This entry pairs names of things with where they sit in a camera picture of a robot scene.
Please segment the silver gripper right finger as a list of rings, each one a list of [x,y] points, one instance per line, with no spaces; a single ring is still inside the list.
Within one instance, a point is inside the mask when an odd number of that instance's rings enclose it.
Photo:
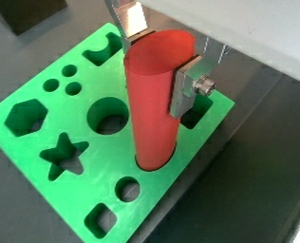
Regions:
[[[212,37],[197,41],[195,55],[175,70],[170,115],[181,118],[191,109],[195,97],[209,97],[216,88],[210,73],[228,53],[228,46]]]

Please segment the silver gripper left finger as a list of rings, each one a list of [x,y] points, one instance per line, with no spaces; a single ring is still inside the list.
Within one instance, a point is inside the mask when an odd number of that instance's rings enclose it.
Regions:
[[[143,7],[138,0],[105,0],[117,25],[123,52],[145,36],[154,33],[149,28]]]

